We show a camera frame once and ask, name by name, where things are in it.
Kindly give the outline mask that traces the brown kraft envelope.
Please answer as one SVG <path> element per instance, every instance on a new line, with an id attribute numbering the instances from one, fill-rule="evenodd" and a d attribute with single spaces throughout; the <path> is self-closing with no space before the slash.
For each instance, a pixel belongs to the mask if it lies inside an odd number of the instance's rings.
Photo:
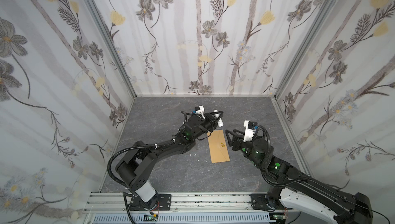
<path id="1" fill-rule="evenodd" d="M 229 162 L 230 157 L 227 149 L 223 130 L 215 130 L 208 137 L 210 158 L 212 163 Z"/>

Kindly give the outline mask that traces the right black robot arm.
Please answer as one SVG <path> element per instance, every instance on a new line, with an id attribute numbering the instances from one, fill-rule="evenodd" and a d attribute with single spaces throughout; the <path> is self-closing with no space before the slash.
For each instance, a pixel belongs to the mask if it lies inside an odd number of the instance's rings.
<path id="1" fill-rule="evenodd" d="M 250 141 L 244 141 L 244 133 L 236 129 L 226 130 L 225 135 L 231 149 L 242 152 L 270 185 L 266 203 L 271 208 L 305 212 L 328 224 L 373 222 L 373 211 L 367 196 L 343 192 L 275 157 L 268 132 L 262 126 L 258 129 L 263 131 L 263 135 L 253 134 Z"/>

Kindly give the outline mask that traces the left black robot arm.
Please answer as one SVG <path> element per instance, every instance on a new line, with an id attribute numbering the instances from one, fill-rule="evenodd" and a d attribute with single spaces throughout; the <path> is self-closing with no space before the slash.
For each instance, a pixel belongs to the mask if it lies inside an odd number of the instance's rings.
<path id="1" fill-rule="evenodd" d="M 116 152 L 108 161 L 108 175 L 134 196 L 138 196 L 147 209 L 158 203 L 158 192 L 149 182 L 156 163 L 190 151 L 197 140 L 202 140 L 202 135 L 212 134 L 219 127 L 223 117 L 223 111 L 204 114 L 183 111 L 182 114 L 184 122 L 170 140 L 155 144 L 138 141 L 133 146 Z"/>

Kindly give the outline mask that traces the white glue stick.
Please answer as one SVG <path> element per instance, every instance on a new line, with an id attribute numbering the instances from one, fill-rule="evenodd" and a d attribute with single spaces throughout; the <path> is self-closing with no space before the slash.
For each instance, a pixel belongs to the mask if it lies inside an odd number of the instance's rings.
<path id="1" fill-rule="evenodd" d="M 215 114 L 215 117 L 218 119 L 218 127 L 223 127 L 224 123 L 220 118 L 220 114 Z"/>

